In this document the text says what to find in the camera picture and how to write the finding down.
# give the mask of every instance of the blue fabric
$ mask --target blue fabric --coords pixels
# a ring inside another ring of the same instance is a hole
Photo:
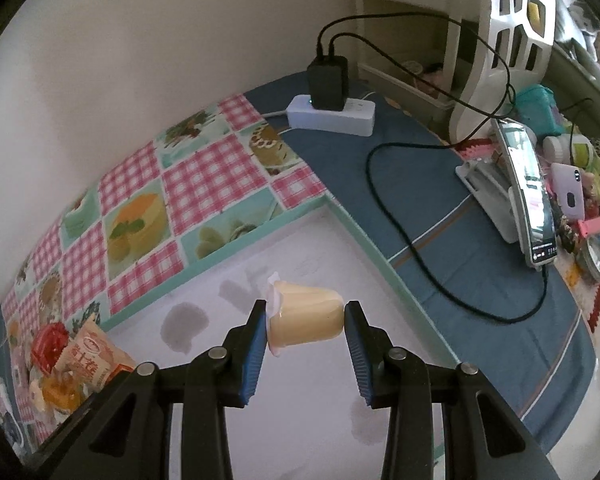
[[[258,111],[266,113],[285,109],[299,93],[307,93],[304,73],[263,85],[246,96]],[[364,94],[364,86],[352,85],[352,97]],[[383,97],[374,94],[369,99],[376,103],[371,137],[293,130],[284,134],[284,139],[307,161],[382,254],[391,258],[405,243],[368,191],[366,154],[381,142],[438,141]],[[275,118],[270,122],[276,126],[285,120]],[[372,167],[376,187],[412,238],[423,234],[467,197],[466,188],[454,173],[460,163],[451,150],[389,148],[376,155]],[[423,238],[420,253],[434,275],[457,296],[488,312],[515,317],[530,310],[542,291],[541,275],[525,265],[517,244],[504,243],[472,197],[458,210],[444,229]],[[408,256],[405,251],[394,260],[398,275],[459,358],[477,364],[519,416],[528,410],[555,371],[523,419],[541,447],[549,451],[580,406],[595,364],[583,322],[565,346],[578,307],[558,272],[553,267],[549,270],[547,297],[537,315],[503,326],[475,317],[444,298]]]

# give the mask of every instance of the white wall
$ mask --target white wall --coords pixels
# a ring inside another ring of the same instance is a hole
[[[170,124],[302,70],[352,0],[28,0],[0,38],[0,300],[82,189]]]

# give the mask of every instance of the charger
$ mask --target charger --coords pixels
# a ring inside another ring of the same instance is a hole
[[[306,69],[311,104],[316,110],[342,111],[349,95],[349,62],[344,56],[318,54]]]

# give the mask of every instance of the metal screw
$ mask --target metal screw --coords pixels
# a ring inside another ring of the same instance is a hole
[[[154,373],[155,371],[155,365],[153,363],[140,363],[138,365],[138,368],[136,368],[136,373],[138,375],[142,375],[143,377],[146,377],[147,375],[151,375],[152,373]]]
[[[394,361],[402,361],[407,358],[407,351],[399,346],[394,346],[389,350],[389,357]]]
[[[467,375],[475,375],[478,373],[478,367],[471,363],[462,363],[460,369]]]
[[[212,359],[224,359],[227,355],[227,351],[223,346],[214,346],[209,350],[208,355]]]

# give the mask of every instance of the white power strip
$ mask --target white power strip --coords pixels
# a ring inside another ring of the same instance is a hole
[[[324,130],[368,137],[374,130],[376,104],[362,99],[347,99],[344,109],[316,110],[311,96],[297,95],[286,108],[289,126],[303,130]]]

